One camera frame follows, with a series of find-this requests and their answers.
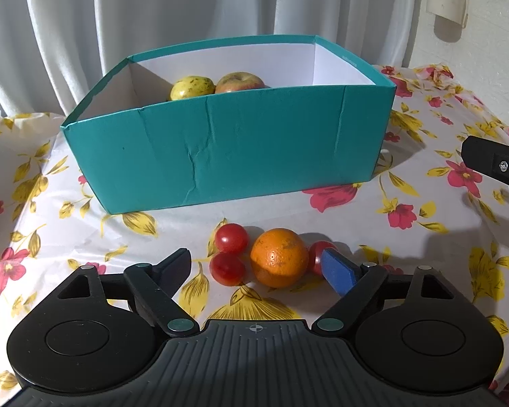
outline floral tablecloth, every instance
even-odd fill
[[[307,243],[331,239],[356,262],[395,273],[434,266],[502,335],[505,355],[493,384],[501,389],[509,381],[509,191],[467,169],[460,146],[470,134],[509,145],[509,127],[444,66],[381,71],[397,92],[370,182],[151,212],[105,213],[59,133],[63,117],[0,116],[0,405],[19,390],[6,356],[9,333],[79,265],[117,273],[188,247],[192,272],[175,300],[200,323],[311,323],[337,300],[308,274],[283,290],[251,277],[236,288],[216,283],[211,237],[225,221],[246,226],[252,238],[286,227]],[[129,182],[128,172],[114,177],[117,185]]]

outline curtain fold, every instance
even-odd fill
[[[317,34],[401,65],[414,0],[0,0],[0,109],[68,114],[124,57],[193,40]]]

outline teal box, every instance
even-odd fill
[[[166,102],[230,72],[268,88]],[[318,36],[211,39],[124,59],[62,129],[108,213],[180,207],[369,180],[395,89]]]

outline orange fruit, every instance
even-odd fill
[[[309,255],[300,236],[274,228],[262,234],[251,250],[251,268],[257,280],[270,288],[291,286],[305,274]]]

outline crosshair marking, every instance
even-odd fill
[[[266,328],[262,327],[261,325],[252,325],[252,326],[249,326],[247,329],[251,330],[252,332],[258,333],[262,329],[266,329]]]

